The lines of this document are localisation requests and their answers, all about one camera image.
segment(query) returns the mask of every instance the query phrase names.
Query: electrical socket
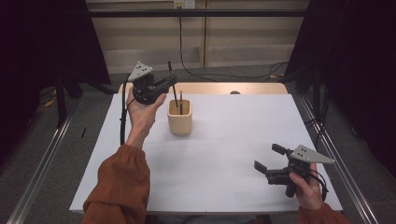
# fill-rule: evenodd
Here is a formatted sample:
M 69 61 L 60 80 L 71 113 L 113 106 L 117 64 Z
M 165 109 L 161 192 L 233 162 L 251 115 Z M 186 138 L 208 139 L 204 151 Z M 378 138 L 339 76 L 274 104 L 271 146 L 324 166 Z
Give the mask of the electrical socket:
M 174 0 L 174 9 L 184 8 L 184 0 Z
M 184 8 L 195 9 L 195 0 L 184 0 Z

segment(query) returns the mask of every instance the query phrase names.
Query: rust-colored long sleeve shirt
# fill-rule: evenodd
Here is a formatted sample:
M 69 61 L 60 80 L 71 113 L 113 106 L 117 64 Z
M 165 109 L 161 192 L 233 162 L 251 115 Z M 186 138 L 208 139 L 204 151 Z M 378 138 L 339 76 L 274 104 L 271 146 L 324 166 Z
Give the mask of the rust-colored long sleeve shirt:
M 98 183 L 84 203 L 82 223 L 144 223 L 149 201 L 149 167 L 140 148 L 121 146 L 98 171 Z M 316 211 L 299 208 L 298 223 L 349 224 L 325 204 Z

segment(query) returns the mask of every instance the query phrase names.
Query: pencil holder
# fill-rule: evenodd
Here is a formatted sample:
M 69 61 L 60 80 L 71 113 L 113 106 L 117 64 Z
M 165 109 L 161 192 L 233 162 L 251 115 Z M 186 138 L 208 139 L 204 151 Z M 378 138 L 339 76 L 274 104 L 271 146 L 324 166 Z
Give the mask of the pencil holder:
M 172 134 L 189 134 L 192 128 L 192 103 L 190 100 L 171 100 L 168 105 L 169 130 Z

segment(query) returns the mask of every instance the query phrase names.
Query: beige wall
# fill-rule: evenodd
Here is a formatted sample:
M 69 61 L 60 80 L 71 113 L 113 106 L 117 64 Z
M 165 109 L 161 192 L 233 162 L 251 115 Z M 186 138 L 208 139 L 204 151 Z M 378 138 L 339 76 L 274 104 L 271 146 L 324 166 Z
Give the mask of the beige wall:
M 94 8 L 171 9 L 173 1 L 87 0 Z M 307 0 L 207 0 L 196 1 L 197 8 L 210 9 L 305 9 Z M 178 18 L 92 19 L 109 67 L 114 72 L 128 70 L 117 60 L 122 57 L 140 59 L 156 54 L 151 64 L 173 60 L 181 67 Z M 287 61 L 291 54 L 302 18 L 182 18 L 183 58 L 190 67 L 276 63 Z M 245 51 L 244 60 L 231 52 Z

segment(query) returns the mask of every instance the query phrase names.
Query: white tabletop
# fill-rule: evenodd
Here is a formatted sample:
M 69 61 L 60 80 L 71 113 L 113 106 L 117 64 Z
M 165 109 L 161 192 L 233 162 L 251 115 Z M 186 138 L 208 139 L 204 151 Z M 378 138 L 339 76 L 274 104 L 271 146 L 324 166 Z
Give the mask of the white tabletop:
M 183 94 L 192 101 L 192 132 L 169 132 L 166 105 L 146 139 L 151 190 L 150 214 L 262 214 L 297 211 L 296 198 L 285 195 L 285 186 L 268 185 L 253 167 L 259 161 L 268 169 L 287 166 L 286 156 L 271 149 L 273 143 L 295 149 L 313 143 L 288 94 L 215 95 Z M 103 160 L 120 145 L 120 94 L 114 95 L 106 120 L 70 210 L 82 205 L 96 185 Z M 318 171 L 328 183 L 326 203 L 342 206 L 322 165 Z

